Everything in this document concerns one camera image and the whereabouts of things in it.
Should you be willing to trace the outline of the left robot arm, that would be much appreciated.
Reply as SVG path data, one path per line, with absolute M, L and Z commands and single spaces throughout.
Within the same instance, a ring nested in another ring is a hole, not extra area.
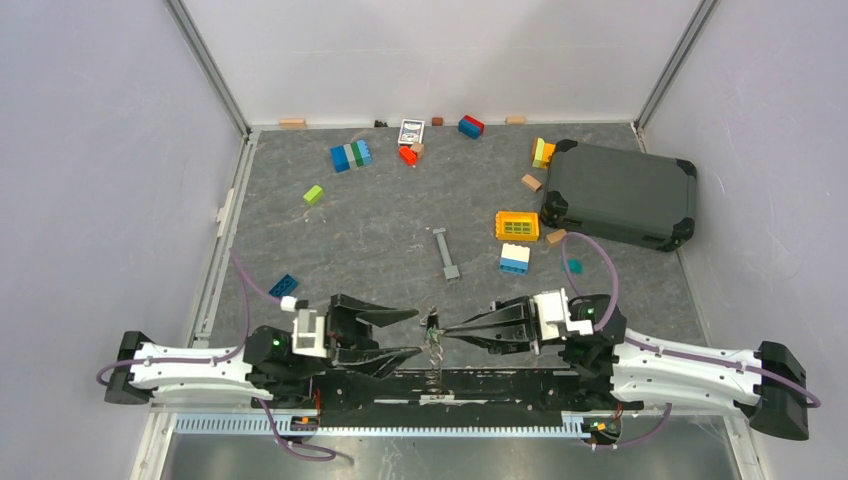
M 345 294 L 331 297 L 325 313 L 294 296 L 278 299 L 293 314 L 291 330 L 261 325 L 235 346 L 175 348 L 140 331 L 124 333 L 117 358 L 96 381 L 118 405 L 248 401 L 272 408 L 317 404 L 324 390 L 343 387 L 347 375 L 381 380 L 421 353 L 418 346 L 383 347 L 373 337 L 418 315 Z

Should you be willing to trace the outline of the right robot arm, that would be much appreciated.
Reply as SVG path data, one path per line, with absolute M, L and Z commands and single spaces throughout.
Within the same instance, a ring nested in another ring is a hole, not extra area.
M 711 349 L 643 335 L 608 294 L 564 290 L 496 301 L 439 336 L 492 355 L 558 348 L 571 380 L 552 388 L 572 411 L 637 410 L 671 405 L 739 412 L 755 431 L 794 441 L 809 438 L 806 372 L 783 344 Z

